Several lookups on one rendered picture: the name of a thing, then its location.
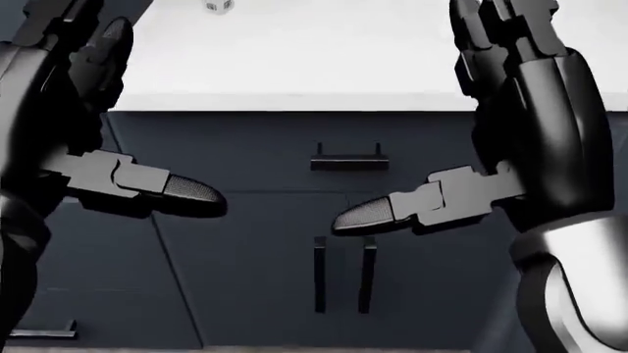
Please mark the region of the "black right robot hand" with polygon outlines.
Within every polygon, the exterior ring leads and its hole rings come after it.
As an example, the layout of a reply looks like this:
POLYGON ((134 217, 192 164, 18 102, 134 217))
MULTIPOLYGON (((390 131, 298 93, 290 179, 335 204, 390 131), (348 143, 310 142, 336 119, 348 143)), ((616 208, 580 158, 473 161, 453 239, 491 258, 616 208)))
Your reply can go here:
POLYGON ((519 231, 614 206, 611 131, 583 56, 551 23, 556 0, 449 0, 472 140, 484 167, 431 173, 415 190, 339 214, 337 236, 429 234, 502 208, 519 231))

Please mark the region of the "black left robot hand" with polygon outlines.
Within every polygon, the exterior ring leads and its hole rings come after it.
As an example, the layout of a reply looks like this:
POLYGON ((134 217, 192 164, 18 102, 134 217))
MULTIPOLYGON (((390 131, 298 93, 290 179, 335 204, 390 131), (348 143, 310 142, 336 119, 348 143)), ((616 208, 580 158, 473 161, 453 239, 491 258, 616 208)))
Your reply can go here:
POLYGON ((104 151, 101 116, 122 93, 132 25, 93 38, 103 0, 28 0, 0 42, 0 195, 48 217, 66 197, 89 210, 216 218, 225 197, 200 181, 104 151))

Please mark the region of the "dark side cabinet panel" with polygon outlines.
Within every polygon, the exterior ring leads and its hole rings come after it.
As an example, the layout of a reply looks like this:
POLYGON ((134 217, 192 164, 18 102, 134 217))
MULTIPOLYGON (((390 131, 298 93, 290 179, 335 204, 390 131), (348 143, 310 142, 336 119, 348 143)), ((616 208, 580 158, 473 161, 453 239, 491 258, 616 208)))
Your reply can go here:
POLYGON ((18 328, 78 323, 73 346, 199 346, 160 239, 149 220, 62 205, 38 262, 38 289, 18 328))

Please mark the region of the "dark cabinet door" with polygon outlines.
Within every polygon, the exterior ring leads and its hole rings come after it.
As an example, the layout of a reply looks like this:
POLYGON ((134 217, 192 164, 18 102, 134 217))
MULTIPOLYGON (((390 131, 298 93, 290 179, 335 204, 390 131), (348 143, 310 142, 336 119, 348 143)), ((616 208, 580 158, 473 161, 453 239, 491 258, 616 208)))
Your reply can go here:
POLYGON ((370 311, 349 310, 344 336, 352 346, 498 350, 516 325, 515 234, 495 210, 473 226, 375 235, 370 311))
POLYGON ((340 315, 315 311, 314 239, 346 205, 340 194, 232 193, 216 220, 158 215, 203 343, 327 346, 340 315))

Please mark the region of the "dark cabinet drawer front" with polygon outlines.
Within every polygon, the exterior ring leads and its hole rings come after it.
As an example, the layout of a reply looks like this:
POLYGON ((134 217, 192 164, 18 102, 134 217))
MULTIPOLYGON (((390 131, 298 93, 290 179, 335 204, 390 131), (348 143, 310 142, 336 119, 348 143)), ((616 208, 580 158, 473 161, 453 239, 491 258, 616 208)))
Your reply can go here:
POLYGON ((204 181, 224 193, 410 190, 429 173, 478 166, 465 113, 115 112, 123 152, 143 165, 204 181), (326 155, 389 158, 384 171, 312 171, 326 155))

